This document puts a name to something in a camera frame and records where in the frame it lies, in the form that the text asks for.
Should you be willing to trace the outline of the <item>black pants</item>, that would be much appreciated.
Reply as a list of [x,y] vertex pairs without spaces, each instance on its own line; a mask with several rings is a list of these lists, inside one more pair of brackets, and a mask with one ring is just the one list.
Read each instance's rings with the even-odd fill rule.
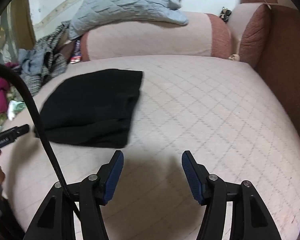
[[143,72],[104,69],[64,80],[45,100],[40,118],[50,142],[124,148]]

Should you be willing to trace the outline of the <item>green floral bedsheet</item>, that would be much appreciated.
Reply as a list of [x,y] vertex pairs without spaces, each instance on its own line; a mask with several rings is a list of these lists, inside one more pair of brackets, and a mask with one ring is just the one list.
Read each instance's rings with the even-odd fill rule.
[[[6,99],[8,105],[11,100],[17,101],[17,90],[15,87],[12,86],[10,88],[10,90],[6,94]],[[5,111],[4,113],[0,113],[0,132],[3,130],[3,125],[7,120],[8,120],[7,111]]]

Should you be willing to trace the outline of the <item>white green small cloth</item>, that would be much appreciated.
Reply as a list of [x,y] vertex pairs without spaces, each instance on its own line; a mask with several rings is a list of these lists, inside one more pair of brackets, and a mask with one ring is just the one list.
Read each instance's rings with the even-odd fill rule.
[[11,100],[8,105],[8,110],[7,110],[7,117],[10,121],[12,121],[15,116],[22,112],[23,109],[26,107],[25,103],[22,101],[15,101]]

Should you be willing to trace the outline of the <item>blue grey cloth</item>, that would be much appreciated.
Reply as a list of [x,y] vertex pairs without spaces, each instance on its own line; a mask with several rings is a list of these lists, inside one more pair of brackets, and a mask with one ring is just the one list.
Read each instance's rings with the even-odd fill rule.
[[41,73],[45,58],[44,49],[19,49],[18,63],[21,66],[21,72],[30,76],[35,76]]

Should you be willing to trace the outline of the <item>grey checked garment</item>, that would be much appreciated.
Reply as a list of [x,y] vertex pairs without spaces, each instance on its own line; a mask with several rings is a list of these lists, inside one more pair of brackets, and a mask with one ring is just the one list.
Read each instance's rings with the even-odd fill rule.
[[30,76],[21,73],[20,77],[25,82],[32,96],[38,94],[40,89],[54,77],[63,74],[67,69],[67,62],[64,55],[55,52],[62,35],[66,33],[70,21],[62,22],[52,33],[40,38],[32,49],[44,49],[45,58],[40,74]]

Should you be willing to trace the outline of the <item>wooden wardrobe with mirror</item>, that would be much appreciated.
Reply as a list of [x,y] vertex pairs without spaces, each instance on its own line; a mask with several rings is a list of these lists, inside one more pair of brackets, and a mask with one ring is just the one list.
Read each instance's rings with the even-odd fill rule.
[[0,15],[0,63],[17,63],[19,49],[35,43],[29,0],[12,0]]

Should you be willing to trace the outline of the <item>pink quilted mattress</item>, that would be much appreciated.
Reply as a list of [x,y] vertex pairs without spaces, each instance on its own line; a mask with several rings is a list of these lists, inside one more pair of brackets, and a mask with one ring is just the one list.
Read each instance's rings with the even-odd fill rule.
[[191,194],[181,155],[224,181],[252,182],[282,239],[300,232],[300,138],[275,95],[248,64],[155,55],[82,62],[47,83],[41,107],[65,79],[103,69],[143,72],[124,167],[102,207],[110,239],[195,239],[204,207]]

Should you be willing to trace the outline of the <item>colourful small packet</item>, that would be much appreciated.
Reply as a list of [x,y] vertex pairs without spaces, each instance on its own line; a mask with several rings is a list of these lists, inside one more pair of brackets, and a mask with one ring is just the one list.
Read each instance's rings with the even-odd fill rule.
[[71,64],[76,64],[76,63],[79,63],[82,59],[82,54],[81,54],[81,42],[80,40],[77,40],[76,43],[75,43],[75,49],[74,49],[74,52],[71,56],[71,59],[70,59],[70,63]]

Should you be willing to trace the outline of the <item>grey quilted blanket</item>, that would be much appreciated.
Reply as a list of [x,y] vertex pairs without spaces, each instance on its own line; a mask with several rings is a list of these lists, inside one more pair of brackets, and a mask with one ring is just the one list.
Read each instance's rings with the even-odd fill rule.
[[98,26],[119,21],[155,21],[187,25],[181,0],[84,0],[69,25],[74,40]]

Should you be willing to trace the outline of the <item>pink maroon bolster pillow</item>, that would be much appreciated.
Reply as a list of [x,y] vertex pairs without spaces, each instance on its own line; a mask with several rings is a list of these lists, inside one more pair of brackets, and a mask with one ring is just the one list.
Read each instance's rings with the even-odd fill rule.
[[191,55],[227,59],[231,35],[216,15],[186,12],[188,25],[129,21],[97,27],[81,38],[83,61],[142,55]]

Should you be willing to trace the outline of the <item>pink maroon cushion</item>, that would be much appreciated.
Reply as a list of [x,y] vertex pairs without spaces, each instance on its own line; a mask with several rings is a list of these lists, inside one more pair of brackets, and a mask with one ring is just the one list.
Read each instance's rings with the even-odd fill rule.
[[270,31],[271,11],[263,3],[237,5],[229,17],[232,53],[241,62],[256,67]]

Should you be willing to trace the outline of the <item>black patterned slippers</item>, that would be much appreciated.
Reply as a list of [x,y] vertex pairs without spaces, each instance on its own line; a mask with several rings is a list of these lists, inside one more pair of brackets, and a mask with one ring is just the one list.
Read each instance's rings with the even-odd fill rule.
[[228,8],[222,7],[221,13],[219,15],[219,18],[223,20],[224,22],[228,22],[229,17],[231,15],[232,11]]

